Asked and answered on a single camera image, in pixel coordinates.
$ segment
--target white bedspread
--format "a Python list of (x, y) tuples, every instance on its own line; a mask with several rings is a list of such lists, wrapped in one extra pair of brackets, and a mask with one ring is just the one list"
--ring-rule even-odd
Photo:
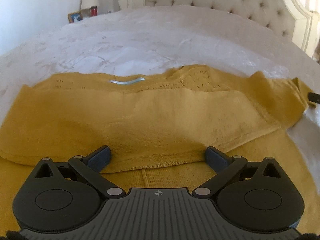
[[(207, 64), (238, 75), (299, 77), (320, 93), (320, 66), (292, 42), (237, 15), (191, 6), (145, 7), (85, 19), (43, 33), (0, 56), (0, 124), (22, 84), (54, 73), (120, 76)], [(320, 113), (288, 131), (320, 192)]]

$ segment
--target picture frame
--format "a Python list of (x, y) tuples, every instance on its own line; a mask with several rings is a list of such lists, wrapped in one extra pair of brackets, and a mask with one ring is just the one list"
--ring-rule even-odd
[(83, 20), (83, 16), (81, 14), (81, 11), (69, 13), (68, 20), (69, 20), (69, 23), (80, 22), (81, 20)]

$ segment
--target gray ridged plate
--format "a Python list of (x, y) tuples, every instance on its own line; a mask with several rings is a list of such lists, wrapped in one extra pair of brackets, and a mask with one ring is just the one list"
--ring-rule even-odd
[(133, 188), (129, 195), (109, 199), (86, 225), (60, 234), (23, 229), (29, 240), (293, 240), (291, 228), (257, 234), (225, 221), (208, 199), (192, 197), (185, 188)]

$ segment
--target red object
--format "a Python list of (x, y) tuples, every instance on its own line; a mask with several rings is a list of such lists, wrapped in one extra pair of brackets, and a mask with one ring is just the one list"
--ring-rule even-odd
[(98, 8), (97, 6), (91, 7), (91, 16), (97, 16), (98, 15)]

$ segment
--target yellow sweater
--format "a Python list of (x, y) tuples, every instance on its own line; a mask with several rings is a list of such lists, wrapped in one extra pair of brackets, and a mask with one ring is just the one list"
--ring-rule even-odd
[(193, 190), (214, 175), (203, 162), (209, 145), (249, 161), (273, 156), (304, 198), (298, 230), (320, 233), (320, 197), (285, 131), (308, 108), (305, 84), (203, 65), (109, 82), (136, 77), (62, 73), (21, 89), (0, 129), (0, 235), (18, 230), (12, 200), (40, 158), (67, 161), (102, 145), (112, 151), (103, 176), (126, 191)]

